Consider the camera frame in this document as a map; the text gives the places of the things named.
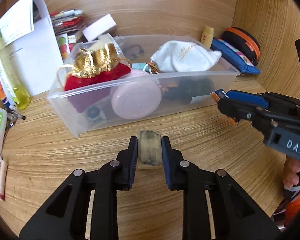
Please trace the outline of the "person right hand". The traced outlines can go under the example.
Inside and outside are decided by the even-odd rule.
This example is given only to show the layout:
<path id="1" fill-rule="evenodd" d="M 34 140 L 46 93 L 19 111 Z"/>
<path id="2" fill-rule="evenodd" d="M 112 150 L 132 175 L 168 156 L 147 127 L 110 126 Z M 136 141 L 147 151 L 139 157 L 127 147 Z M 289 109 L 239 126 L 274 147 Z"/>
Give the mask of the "person right hand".
<path id="1" fill-rule="evenodd" d="M 283 167 L 282 175 L 283 184 L 286 188 L 290 189 L 291 187 L 296 186 L 299 183 L 299 172 L 300 162 L 291 157 L 287 157 Z"/>

